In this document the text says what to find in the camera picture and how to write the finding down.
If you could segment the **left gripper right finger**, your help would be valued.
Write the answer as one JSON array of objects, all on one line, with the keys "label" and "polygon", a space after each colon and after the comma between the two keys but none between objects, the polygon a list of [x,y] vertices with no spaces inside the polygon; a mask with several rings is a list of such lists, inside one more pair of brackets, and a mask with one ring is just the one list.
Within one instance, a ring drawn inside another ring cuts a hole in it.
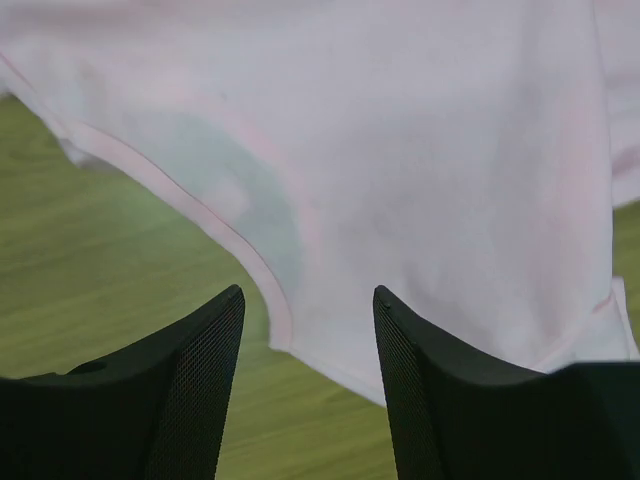
[{"label": "left gripper right finger", "polygon": [[401,479],[635,479],[639,366],[573,363],[549,374],[493,357],[373,295]]}]

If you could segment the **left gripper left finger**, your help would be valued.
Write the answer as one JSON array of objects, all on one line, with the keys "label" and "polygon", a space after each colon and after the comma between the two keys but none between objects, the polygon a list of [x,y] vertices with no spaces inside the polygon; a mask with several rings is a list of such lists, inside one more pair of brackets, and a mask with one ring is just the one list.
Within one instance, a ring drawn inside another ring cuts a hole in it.
[{"label": "left gripper left finger", "polygon": [[245,299],[230,286],[157,332],[64,374],[1,382],[5,479],[211,479]]}]

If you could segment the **pink t shirt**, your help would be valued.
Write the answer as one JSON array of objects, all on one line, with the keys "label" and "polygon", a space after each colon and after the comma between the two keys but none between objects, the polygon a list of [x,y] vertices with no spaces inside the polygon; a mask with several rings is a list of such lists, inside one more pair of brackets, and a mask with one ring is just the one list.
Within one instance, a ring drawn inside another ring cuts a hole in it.
[{"label": "pink t shirt", "polygon": [[374,289],[538,371],[639,356],[635,1],[5,1],[1,88],[234,255],[375,403]]}]

